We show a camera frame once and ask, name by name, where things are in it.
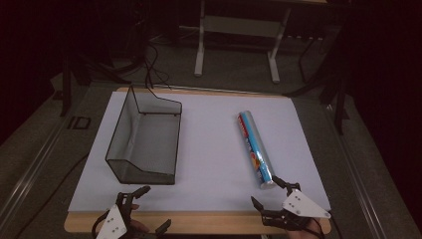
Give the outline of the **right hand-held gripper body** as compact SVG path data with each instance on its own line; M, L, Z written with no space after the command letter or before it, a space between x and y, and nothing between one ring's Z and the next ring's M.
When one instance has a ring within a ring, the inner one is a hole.
M280 210L268 210L260 205L262 223L265 226L277 227L289 231L306 230L313 219L330 219L331 214L305 196L299 185L288 183L287 198L282 202Z

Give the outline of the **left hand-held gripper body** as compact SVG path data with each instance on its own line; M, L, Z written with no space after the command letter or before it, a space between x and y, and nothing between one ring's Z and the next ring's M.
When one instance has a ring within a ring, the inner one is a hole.
M129 193L119 193L114 205L95 222L95 239L141 239L149 232L137 231L130 225L130 206L133 204Z

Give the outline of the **blue and silver foil roll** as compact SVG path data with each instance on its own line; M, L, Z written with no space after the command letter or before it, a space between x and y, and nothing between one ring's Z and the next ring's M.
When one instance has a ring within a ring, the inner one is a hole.
M237 122L260 188L274 187L273 170L252 114L249 111L238 113Z

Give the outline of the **black wire mesh basket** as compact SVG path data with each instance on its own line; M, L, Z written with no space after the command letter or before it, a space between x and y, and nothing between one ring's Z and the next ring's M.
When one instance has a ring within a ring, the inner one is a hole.
M105 161L122 184L175 183L182 103L127 90Z

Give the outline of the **person's left hand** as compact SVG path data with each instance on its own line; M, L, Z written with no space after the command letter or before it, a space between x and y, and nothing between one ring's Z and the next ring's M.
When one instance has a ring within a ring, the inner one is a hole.
M132 210L137 210L139 208L139 205L138 204L132 204L130 206L130 208ZM144 224L142 224L141 222L136 221L134 219L131 219L130 220L130 225L133 228L135 228L137 231L140 231L140 232L143 232L143 233L147 233L149 231L149 228L148 227L146 227Z

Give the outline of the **person's right hand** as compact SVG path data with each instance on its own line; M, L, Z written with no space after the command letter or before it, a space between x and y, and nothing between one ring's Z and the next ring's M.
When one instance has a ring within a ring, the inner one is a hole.
M307 228L299 231L287 231L290 239L325 239L318 219L311 219Z

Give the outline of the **white paper sheet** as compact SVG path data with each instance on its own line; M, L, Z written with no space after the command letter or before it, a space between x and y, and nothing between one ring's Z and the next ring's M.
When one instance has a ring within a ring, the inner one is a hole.
M324 209L330 204L296 108L287 98L172 94L181 102L181 131L172 185L154 185L139 200L144 211L250 211L257 198L279 209L286 193L263 189L241 137L237 115L251 112L274 173L300 184Z

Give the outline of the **black metal stand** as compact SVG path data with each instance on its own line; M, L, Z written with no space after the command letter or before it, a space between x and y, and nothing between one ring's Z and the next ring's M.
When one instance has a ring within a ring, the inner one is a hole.
M343 135L342 121L344 115L344 103L345 103L345 90L347 84L347 64L343 56L342 40L343 40L344 26L338 31L335 44L333 45L332 59L333 69L335 70L335 92L336 92L336 103L334 112L334 126L336 131Z

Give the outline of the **metal floor rail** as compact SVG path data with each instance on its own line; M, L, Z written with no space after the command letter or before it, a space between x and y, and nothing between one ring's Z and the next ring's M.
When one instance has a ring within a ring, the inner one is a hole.
M371 232L373 239L386 239L385 231L379 221L372 200L370 199L362 177L356 167L352 151L343 135L340 135L338 129L334 125L334 109L331 105L323 106L324 114L331 122L331 128L336 135L337 141L340 145L341 151L344 155L346 170L350 179L354 194L361 208L362 214L365 218L366 224Z
M4 221L9 221L12 218L12 214L19 209L27 194L31 190L34 182L38 178L39 173L50 157L50 154L53 152L62 131L67 127L69 122L70 117L59 118L59 121L48 134L48 137L42 144L41 149L37 152L35 158L15 184L12 193L8 196L6 202L1 207L0 224Z

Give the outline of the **black floor bracket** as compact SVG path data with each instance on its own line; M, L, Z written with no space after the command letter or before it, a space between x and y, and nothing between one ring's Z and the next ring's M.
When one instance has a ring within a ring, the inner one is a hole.
M88 129L92 119L87 117L71 117L67 129Z

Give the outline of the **white table frame legs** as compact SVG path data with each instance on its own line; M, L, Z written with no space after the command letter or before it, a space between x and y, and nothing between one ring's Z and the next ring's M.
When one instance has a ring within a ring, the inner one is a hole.
M205 13L205 5L205 0L201 0L199 17L199 40L194 75L196 77L201 77L203 75L203 62L205 55L204 37L206 32L266 37L275 39L274 47L271 51L267 52L267 59L272 81L274 84L278 84L281 79L278 71L276 56L286 31L292 9L287 8L282 15L282 20L280 22L275 22L207 15Z

